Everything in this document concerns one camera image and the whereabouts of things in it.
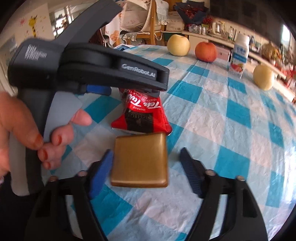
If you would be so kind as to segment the person's left hand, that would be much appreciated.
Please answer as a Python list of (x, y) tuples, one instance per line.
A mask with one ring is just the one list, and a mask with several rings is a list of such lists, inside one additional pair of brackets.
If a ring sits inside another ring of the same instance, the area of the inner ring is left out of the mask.
[(1, 92), (1, 180), (10, 172), (9, 137), (12, 133), (25, 147), (37, 151), (42, 166), (53, 170), (61, 165), (66, 146), (74, 139), (73, 124), (89, 126), (91, 116), (79, 109), (70, 122), (55, 129), (51, 141), (46, 143), (39, 133), (27, 106), (7, 92)]

